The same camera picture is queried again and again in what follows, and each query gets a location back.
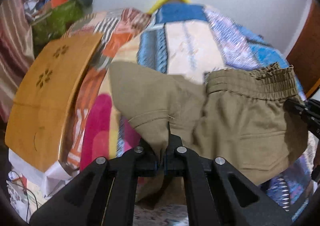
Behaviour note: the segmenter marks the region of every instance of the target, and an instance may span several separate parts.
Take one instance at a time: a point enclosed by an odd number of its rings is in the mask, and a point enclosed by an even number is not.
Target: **green bag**
[[[61,38],[69,27],[83,16],[81,5],[76,0],[69,0],[32,23],[35,57],[49,41]]]

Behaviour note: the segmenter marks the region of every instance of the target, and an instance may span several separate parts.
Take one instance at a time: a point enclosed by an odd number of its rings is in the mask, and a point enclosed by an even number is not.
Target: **electrical cable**
[[[30,202],[29,202],[29,197],[28,197],[27,191],[29,191],[29,192],[33,195],[33,197],[35,198],[36,207],[37,207],[37,210],[38,210],[38,201],[37,201],[36,195],[35,195],[31,190],[29,190],[29,189],[23,184],[20,175],[19,175],[16,171],[11,170],[11,172],[14,172],[14,173],[18,176],[17,180],[20,180],[20,182],[21,182],[22,185],[17,184],[17,183],[14,183],[13,181],[11,181],[11,182],[12,182],[13,184],[19,186],[19,187],[22,187],[22,188],[23,188],[23,193],[27,196],[28,208],[27,208],[26,222],[28,222],[28,212],[29,212],[29,209],[30,209]]]

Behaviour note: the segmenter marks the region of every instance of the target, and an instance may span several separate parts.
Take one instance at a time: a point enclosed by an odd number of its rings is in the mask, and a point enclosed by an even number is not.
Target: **striped curtain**
[[[19,84],[34,61],[24,1],[3,0],[0,5],[0,117],[5,123]]]

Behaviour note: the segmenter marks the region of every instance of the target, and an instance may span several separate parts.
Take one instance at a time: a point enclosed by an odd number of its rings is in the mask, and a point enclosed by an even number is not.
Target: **pink fabric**
[[[112,100],[99,95],[90,110],[84,131],[80,171],[100,156],[109,157],[109,130]]]
[[[141,136],[134,130],[127,119],[124,120],[124,151],[128,151],[139,144]]]

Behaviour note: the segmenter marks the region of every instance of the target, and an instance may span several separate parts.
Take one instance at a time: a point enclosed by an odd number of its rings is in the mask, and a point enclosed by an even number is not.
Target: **khaki pants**
[[[160,161],[168,121],[184,146],[202,157],[224,157],[255,184],[281,173],[307,147],[307,126],[283,106],[287,98],[301,101],[292,67],[214,71],[206,85],[129,62],[114,62],[109,70],[115,107]],[[149,208],[184,204],[183,183],[160,173],[137,200]]]

